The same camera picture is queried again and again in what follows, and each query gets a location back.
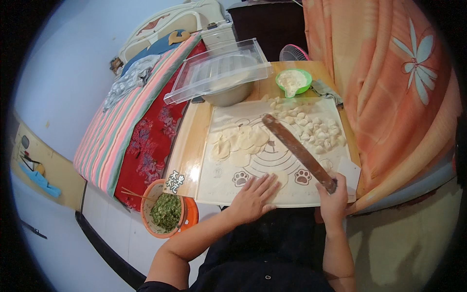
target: dark wooden cabinet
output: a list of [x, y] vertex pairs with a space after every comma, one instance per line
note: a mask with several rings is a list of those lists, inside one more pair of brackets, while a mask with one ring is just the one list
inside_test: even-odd
[[268, 61], [279, 61], [281, 49], [289, 43], [308, 52], [303, 8], [297, 3], [245, 1], [233, 4], [227, 11], [232, 16], [237, 41], [256, 37]]

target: striped blanket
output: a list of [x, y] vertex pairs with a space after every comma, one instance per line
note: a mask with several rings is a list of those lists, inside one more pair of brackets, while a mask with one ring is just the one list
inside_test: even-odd
[[176, 49], [164, 53], [147, 84], [134, 89], [111, 110], [103, 113], [99, 107], [73, 160], [82, 177], [113, 196], [135, 125], [200, 40], [196, 33]]

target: phone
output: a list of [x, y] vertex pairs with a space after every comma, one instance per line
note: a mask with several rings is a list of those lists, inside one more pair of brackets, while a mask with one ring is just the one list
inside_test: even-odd
[[191, 103], [203, 103], [205, 100], [201, 97], [201, 96], [198, 96], [198, 97], [195, 97], [191, 100]]

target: electric fan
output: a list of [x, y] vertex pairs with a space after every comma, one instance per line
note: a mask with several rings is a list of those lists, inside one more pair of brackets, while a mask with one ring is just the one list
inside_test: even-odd
[[282, 48], [279, 54], [279, 61], [309, 61], [310, 58], [305, 51], [294, 45], [288, 44]]

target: bed headboard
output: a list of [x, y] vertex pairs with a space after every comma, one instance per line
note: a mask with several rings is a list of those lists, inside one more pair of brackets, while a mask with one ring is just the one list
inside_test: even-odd
[[190, 33], [202, 30], [211, 22], [224, 20], [215, 0], [201, 0], [175, 5], [148, 18], [137, 27], [119, 51], [124, 64], [141, 50], [176, 29]]

